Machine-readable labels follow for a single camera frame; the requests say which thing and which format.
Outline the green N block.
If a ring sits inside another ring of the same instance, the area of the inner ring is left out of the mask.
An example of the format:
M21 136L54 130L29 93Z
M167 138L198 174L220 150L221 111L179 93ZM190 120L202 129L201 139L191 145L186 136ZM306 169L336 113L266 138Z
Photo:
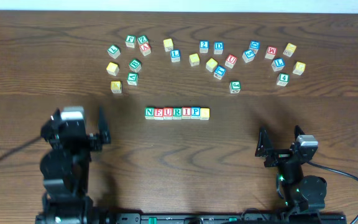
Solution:
M153 107L146 107L144 110L145 119L154 119L154 111Z

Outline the red E block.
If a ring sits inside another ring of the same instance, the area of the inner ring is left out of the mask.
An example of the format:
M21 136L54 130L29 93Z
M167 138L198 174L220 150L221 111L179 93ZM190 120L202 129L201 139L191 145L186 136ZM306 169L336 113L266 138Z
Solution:
M163 118L163 108L154 109L154 119L155 120L164 120Z

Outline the blue P block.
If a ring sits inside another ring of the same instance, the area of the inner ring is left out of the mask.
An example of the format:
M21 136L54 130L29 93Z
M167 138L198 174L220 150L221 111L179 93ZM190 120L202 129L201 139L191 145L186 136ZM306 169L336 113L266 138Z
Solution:
M191 119L200 119L201 108L200 107L191 107Z

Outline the red I block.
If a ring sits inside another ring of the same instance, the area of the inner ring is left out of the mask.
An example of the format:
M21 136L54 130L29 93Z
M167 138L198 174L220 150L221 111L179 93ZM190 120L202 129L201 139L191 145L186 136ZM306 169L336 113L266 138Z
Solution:
M182 107L181 108L181 118L190 119L191 118L191 107Z

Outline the green R block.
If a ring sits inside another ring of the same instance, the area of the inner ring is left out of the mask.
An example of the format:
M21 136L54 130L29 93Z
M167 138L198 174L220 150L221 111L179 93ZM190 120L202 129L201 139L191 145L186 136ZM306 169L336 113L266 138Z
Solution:
M173 108L173 119L182 119L182 108Z

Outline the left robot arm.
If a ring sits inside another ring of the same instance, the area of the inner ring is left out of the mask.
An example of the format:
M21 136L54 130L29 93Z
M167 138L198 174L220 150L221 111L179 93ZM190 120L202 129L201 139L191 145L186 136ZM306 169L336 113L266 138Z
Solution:
M52 150L40 161L46 192L42 197L43 212L36 216L36 224L111 223L108 211L94 207L87 196L91 153L111 143L102 108L98 129L96 134L86 133L82 106L56 110L42 126L40 136Z

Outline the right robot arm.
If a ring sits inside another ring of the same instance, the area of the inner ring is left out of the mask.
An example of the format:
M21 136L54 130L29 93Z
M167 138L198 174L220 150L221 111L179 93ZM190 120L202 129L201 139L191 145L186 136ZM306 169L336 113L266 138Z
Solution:
M286 202L280 219L289 221L291 216L317 213L325 207L327 183L324 178L303 174L302 165L312 160L318 149L313 135L305 134L299 126L294 129L295 141L287 149L275 149L265 128L259 129L256 157L265 159L264 166L276 167L276 190Z

